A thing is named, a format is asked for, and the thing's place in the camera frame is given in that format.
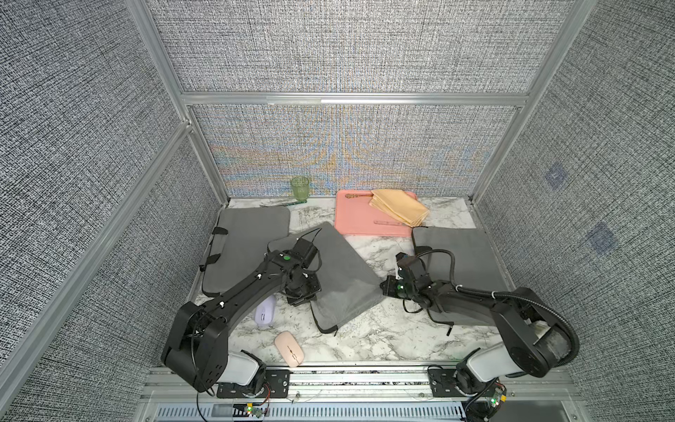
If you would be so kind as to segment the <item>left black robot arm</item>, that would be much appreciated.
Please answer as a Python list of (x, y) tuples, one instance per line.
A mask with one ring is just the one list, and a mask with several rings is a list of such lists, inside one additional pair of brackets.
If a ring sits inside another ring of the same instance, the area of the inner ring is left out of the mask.
[(313, 300), (321, 291), (313, 264), (323, 265), (320, 251), (299, 238), (290, 250), (269, 251), (233, 288), (203, 304), (185, 303), (174, 318), (161, 362), (200, 393), (230, 383), (257, 395), (264, 388), (266, 365), (252, 353), (230, 352), (230, 333), (277, 292), (293, 306)]

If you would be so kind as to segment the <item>folded yellow cloth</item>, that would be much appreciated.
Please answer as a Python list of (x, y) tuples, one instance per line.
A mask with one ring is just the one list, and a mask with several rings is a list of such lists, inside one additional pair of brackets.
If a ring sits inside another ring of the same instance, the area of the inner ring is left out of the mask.
[(414, 228), (421, 226), (430, 210), (403, 190), (376, 189), (372, 192), (369, 205), (387, 214), (399, 223)]

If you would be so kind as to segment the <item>aluminium front rail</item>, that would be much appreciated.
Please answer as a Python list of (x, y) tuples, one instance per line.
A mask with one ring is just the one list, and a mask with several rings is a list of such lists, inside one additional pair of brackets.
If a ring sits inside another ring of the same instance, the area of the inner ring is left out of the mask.
[[(290, 369), (287, 398), (199, 395), (170, 370), (151, 369), (135, 421), (425, 421), (464, 418), (464, 397), (435, 398), (426, 369), (450, 362), (310, 363)], [(497, 421), (589, 421), (564, 369), (546, 377), (501, 378)]]

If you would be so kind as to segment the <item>grey laptop bag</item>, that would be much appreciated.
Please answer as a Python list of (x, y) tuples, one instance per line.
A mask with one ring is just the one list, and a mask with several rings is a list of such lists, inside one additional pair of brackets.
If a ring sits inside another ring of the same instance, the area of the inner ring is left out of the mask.
[(290, 219), (280, 207), (223, 209), (200, 262), (202, 294), (220, 295), (253, 272), (268, 244), (289, 234)]
[(434, 250), (423, 257), (427, 272), (434, 281), (446, 281), (450, 258), (443, 251), (455, 255), (455, 284), (482, 290), (510, 290), (483, 230), (418, 227), (412, 230), (414, 251)]
[(383, 300), (381, 279), (330, 223), (289, 235), (270, 243), (272, 250), (291, 249), (300, 237), (313, 240), (319, 255), (310, 268), (316, 270), (322, 290), (311, 301), (316, 328), (333, 334)]

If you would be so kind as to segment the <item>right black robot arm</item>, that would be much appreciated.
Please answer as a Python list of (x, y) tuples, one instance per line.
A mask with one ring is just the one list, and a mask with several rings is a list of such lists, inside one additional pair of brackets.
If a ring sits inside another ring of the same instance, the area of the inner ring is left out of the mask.
[(478, 397), (502, 376), (543, 378), (580, 352), (580, 339), (570, 322), (545, 304), (530, 288), (489, 291), (455, 282), (455, 255), (427, 249), (397, 254), (397, 275), (380, 284), (383, 295), (414, 302), (429, 313), (458, 313), (497, 328), (501, 341), (476, 349), (455, 367), (457, 390)]

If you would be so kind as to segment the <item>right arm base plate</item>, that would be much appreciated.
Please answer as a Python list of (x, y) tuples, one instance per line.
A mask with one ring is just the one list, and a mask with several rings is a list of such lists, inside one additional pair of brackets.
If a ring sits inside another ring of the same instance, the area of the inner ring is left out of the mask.
[(457, 387), (454, 367), (430, 365), (426, 369), (426, 372), (433, 397), (464, 397), (462, 392)]

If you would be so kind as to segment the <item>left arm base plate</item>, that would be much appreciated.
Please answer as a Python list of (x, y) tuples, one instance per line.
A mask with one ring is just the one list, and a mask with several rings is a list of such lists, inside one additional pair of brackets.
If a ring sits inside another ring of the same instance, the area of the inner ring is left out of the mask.
[(257, 392), (236, 383), (218, 383), (216, 397), (233, 399), (252, 399), (262, 401), (270, 398), (287, 398), (290, 387), (290, 374), (287, 369), (274, 369), (265, 372), (265, 380)]

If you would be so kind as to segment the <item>pink computer mouse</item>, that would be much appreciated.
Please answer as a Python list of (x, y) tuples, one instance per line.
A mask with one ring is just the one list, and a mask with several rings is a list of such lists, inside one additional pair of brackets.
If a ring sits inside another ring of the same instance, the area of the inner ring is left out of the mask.
[(274, 346), (288, 367), (299, 367), (305, 359), (304, 351), (291, 332), (281, 332), (274, 339)]

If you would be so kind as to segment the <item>green glass cup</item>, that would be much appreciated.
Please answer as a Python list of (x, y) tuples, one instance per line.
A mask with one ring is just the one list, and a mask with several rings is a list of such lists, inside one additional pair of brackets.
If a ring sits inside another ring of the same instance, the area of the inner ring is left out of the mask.
[(293, 197), (297, 202), (305, 202), (309, 198), (310, 181), (307, 177), (297, 176), (290, 181)]

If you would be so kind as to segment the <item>pink laptop sleeve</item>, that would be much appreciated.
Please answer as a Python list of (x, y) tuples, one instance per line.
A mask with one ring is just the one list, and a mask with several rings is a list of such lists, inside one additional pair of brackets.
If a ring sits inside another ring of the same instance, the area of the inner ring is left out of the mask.
[(370, 191), (336, 193), (335, 229), (342, 235), (411, 237), (412, 228), (371, 207)]

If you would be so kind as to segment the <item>green pen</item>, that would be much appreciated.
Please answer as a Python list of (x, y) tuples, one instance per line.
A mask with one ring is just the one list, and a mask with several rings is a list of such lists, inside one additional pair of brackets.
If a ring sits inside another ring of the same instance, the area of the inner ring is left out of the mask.
[(294, 200), (293, 202), (276, 202), (276, 203), (267, 203), (262, 204), (260, 207), (293, 207), (306, 204), (308, 200)]

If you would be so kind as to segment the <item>lilac computer mouse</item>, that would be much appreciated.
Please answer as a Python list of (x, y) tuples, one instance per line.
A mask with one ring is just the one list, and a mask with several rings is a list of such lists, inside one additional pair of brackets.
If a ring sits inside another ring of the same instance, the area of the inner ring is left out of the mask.
[(270, 295), (263, 300), (254, 312), (254, 322), (260, 329), (266, 329), (274, 322), (277, 300), (275, 295)]

